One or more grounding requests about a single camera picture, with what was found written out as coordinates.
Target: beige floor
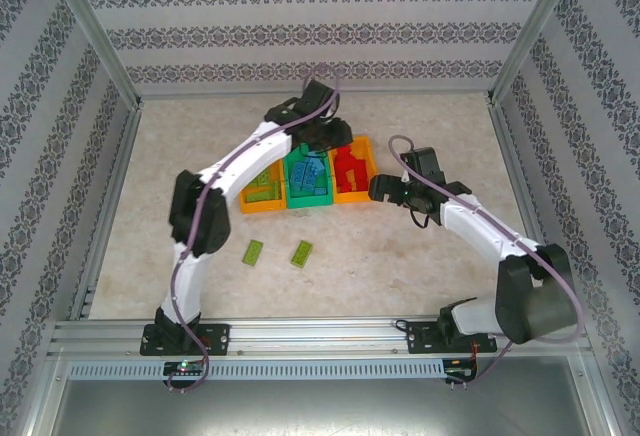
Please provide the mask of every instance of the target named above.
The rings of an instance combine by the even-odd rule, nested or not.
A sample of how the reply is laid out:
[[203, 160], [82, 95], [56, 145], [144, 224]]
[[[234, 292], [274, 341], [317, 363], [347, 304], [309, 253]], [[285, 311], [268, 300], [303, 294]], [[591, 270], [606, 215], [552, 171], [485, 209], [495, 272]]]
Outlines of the beige floor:
[[[155, 101], [145, 105], [90, 317], [152, 318], [171, 273], [168, 208], [175, 176], [207, 167], [233, 149], [286, 98]], [[345, 94], [338, 115], [373, 142], [380, 172], [400, 174], [389, 136], [433, 146], [448, 180], [469, 186], [522, 231], [482, 95]], [[416, 228], [405, 209], [365, 203], [243, 215], [216, 253], [202, 295], [204, 317], [434, 314], [453, 301], [492, 294], [496, 274], [458, 236]], [[256, 267], [241, 259], [265, 243]], [[313, 243], [304, 269], [289, 263]]]

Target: patterned wallpaper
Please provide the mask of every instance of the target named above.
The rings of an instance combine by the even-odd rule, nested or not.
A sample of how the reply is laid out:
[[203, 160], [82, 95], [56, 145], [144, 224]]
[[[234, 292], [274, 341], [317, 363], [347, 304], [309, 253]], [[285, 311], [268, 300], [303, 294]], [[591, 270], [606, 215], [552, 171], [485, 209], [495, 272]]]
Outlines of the patterned wallpaper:
[[128, 111], [64, 0], [0, 0], [0, 67], [4, 436], [68, 317]]
[[89, 0], [143, 95], [489, 89], [536, 0]]
[[640, 434], [639, 21], [640, 0], [559, 0], [502, 102], [623, 434]]

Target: plastic container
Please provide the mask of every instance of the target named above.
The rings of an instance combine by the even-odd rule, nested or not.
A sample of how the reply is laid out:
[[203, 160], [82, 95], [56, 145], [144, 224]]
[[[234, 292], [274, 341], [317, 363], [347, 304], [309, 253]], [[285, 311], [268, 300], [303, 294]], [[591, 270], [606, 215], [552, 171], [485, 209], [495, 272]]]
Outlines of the plastic container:
[[302, 144], [284, 158], [284, 185], [287, 194], [287, 207], [289, 209], [309, 208], [313, 206], [328, 206], [333, 203], [333, 184], [329, 168], [329, 158], [323, 156], [320, 161], [325, 170], [316, 180], [315, 188], [326, 188], [327, 194], [316, 195], [314, 191], [304, 191], [302, 188], [293, 188], [291, 174], [295, 163], [302, 162], [309, 154], [309, 147]]
[[260, 181], [259, 184], [258, 179], [260, 179], [260, 176], [258, 176], [240, 192], [240, 211], [243, 213], [261, 213], [264, 211], [287, 209], [282, 160], [273, 163], [269, 166], [268, 170], [268, 182]]
[[[357, 159], [364, 159], [365, 166], [367, 168], [367, 183], [370, 183], [371, 178], [378, 174], [376, 162], [373, 159], [371, 141], [367, 136], [355, 136], [353, 138], [353, 143], [351, 143], [349, 146], [351, 147], [351, 154], [353, 156], [355, 156]], [[337, 154], [338, 151], [335, 149], [329, 151], [329, 166], [331, 167], [331, 179], [333, 186], [333, 202], [337, 204], [344, 204], [364, 203], [367, 201], [371, 201], [368, 191], [351, 191], [346, 193], [340, 193], [338, 191], [339, 188], [336, 184], [335, 168], [333, 166], [333, 161]]]

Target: green tray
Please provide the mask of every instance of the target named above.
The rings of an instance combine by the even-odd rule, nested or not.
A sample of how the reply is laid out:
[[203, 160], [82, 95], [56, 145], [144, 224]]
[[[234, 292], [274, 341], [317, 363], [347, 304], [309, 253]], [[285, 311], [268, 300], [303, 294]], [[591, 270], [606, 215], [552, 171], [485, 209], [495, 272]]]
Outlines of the green tray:
[[284, 182], [287, 193], [287, 207], [289, 209], [309, 208], [313, 206], [329, 206], [333, 204], [333, 184], [331, 182], [331, 169], [329, 158], [322, 157], [320, 161], [324, 165], [324, 173], [318, 176], [316, 188], [326, 188], [327, 194], [316, 196], [313, 191], [295, 190], [291, 187], [291, 172], [293, 166], [299, 161], [304, 161], [309, 154], [309, 147], [306, 144], [300, 145], [284, 158]]

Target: red object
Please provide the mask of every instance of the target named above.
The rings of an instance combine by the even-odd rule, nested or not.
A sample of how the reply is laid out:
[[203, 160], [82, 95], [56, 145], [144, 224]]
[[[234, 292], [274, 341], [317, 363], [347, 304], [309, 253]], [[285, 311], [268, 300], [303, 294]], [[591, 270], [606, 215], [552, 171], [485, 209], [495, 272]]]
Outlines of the red object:
[[353, 187], [347, 178], [347, 173], [353, 171], [353, 178], [356, 183], [356, 191], [367, 191], [369, 189], [369, 179], [367, 178], [367, 165], [364, 159], [357, 159], [351, 154], [351, 148], [344, 146], [337, 149], [336, 157], [333, 159], [333, 168], [336, 176], [336, 185], [341, 193], [353, 191]]

